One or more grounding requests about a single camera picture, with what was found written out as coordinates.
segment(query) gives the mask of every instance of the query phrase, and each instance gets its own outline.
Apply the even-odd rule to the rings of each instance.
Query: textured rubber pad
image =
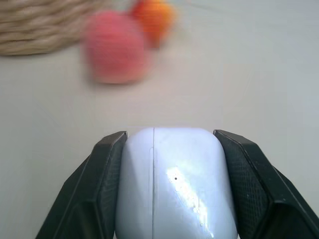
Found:
[[[319,239],[319,219],[258,145],[215,130],[223,146],[241,239]]]
[[[36,239],[112,239],[126,132],[98,142],[66,180]]]

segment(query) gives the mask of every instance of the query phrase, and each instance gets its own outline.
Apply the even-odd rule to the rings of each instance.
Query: rope basket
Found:
[[[87,16],[113,0],[1,0],[0,55],[48,53],[81,38]]]

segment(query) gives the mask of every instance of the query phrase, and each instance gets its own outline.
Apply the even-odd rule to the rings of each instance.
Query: white tabletop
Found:
[[[33,239],[103,136],[224,129],[259,144],[319,214],[319,2],[175,0],[143,82],[96,86],[81,46],[0,58],[0,238]]]

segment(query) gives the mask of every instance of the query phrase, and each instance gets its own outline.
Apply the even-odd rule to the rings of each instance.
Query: pink ball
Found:
[[[148,46],[140,26],[129,16],[114,11],[92,16],[84,42],[97,81],[123,84],[146,73]]]

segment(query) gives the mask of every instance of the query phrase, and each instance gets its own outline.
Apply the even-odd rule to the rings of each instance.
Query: orange fruit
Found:
[[[169,32],[175,20],[175,11],[163,0],[141,0],[133,8],[132,17],[142,26],[150,44],[157,47]]]

